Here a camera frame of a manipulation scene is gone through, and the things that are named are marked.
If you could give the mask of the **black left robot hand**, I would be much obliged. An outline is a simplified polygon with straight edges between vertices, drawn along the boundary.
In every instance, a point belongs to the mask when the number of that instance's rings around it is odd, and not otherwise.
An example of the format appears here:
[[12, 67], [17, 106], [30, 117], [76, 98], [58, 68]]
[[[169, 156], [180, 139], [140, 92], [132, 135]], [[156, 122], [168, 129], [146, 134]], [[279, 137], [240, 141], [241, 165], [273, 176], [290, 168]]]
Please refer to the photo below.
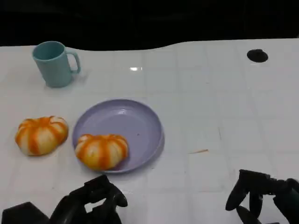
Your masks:
[[128, 206], [126, 197], [106, 175], [101, 175], [64, 196], [54, 209], [50, 223], [120, 224], [118, 206]]

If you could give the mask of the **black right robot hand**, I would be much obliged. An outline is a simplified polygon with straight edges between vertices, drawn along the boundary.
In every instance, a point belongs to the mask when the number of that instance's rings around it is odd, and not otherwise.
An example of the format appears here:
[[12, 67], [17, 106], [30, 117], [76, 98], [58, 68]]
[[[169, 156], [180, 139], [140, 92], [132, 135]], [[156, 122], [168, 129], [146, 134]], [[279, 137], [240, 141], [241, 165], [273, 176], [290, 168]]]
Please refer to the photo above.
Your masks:
[[236, 210], [244, 224], [259, 224], [263, 196], [273, 202], [290, 224], [299, 222], [299, 181], [279, 180], [250, 170], [239, 170], [239, 178], [228, 196], [225, 210]]

